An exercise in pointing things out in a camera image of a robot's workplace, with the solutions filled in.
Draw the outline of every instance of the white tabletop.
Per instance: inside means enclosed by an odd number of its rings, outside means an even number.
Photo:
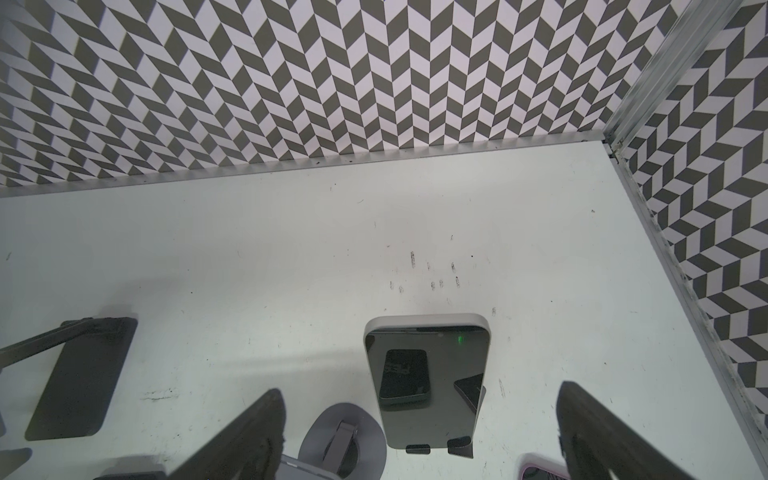
[[[565,379],[697,478],[759,478],[609,162],[589,142],[0,200],[1,344],[139,320],[92,437],[24,440],[61,347],[2,372],[0,449],[33,449],[11,478],[170,472],[270,387],[296,455],[334,403],[380,418],[368,320],[459,312],[492,331],[475,458],[390,449],[384,478],[560,458]]]

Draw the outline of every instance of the white table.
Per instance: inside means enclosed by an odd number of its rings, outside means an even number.
[[[452,312],[492,328],[475,458],[390,449],[384,478],[559,459],[564,379],[697,478],[760,477],[599,142],[7,198],[0,222],[0,343],[139,320],[92,437],[23,438],[61,347],[0,375],[0,449],[34,451],[11,478],[170,472],[270,387],[296,455],[334,403],[379,417],[369,319]]]

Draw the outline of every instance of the metal frame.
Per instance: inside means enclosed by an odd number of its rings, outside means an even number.
[[[659,262],[672,284],[672,289],[688,317],[692,330],[704,351],[704,356],[706,356],[715,378],[720,384],[720,389],[723,390],[723,395],[728,401],[733,416],[736,417],[763,477],[768,478],[768,440],[758,426],[756,406],[746,397],[746,390],[741,378],[731,366],[731,361],[726,353],[720,348],[717,334],[714,328],[710,326],[707,314],[701,308],[696,293],[680,268],[680,263],[677,262],[672,254],[672,249],[669,248],[669,244],[664,239],[661,228],[637,187],[627,162],[620,154],[616,153],[616,150],[612,153],[615,156],[611,158],[611,163],[627,192],[627,197],[629,197],[637,216],[640,218],[645,233],[648,235]]]
[[[25,195],[54,194],[96,188],[126,187],[128,185],[162,184],[181,180],[231,177],[233,175],[264,174],[304,168],[334,167],[337,165],[367,164],[371,162],[406,160],[410,158],[438,157],[441,155],[468,154],[482,151],[507,150],[510,148],[538,147],[541,145],[570,144],[579,141],[603,140],[601,131],[577,131],[566,134],[536,135],[507,140],[493,140],[472,144],[436,145],[416,147],[407,150],[387,150],[360,154],[336,155],[334,157],[302,158],[299,160],[271,161],[262,164],[234,165],[200,170],[184,170],[158,174],[145,174],[116,178],[95,178],[76,182],[56,182],[46,185],[25,185],[23,187],[0,188],[0,198],[23,197]]]
[[[691,0],[608,119],[604,132],[611,148],[621,151],[634,138],[741,4],[741,0]]]

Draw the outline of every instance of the patterned panel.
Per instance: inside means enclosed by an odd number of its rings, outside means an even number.
[[[744,2],[624,150],[762,413],[768,413],[766,22],[764,0]]]
[[[0,184],[599,130],[687,1],[11,4]]]

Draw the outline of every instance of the chevron pattern wallpaper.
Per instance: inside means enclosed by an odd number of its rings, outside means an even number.
[[[600,130],[687,3],[9,0],[0,185]]]
[[[746,0],[623,155],[768,432],[766,25]]]

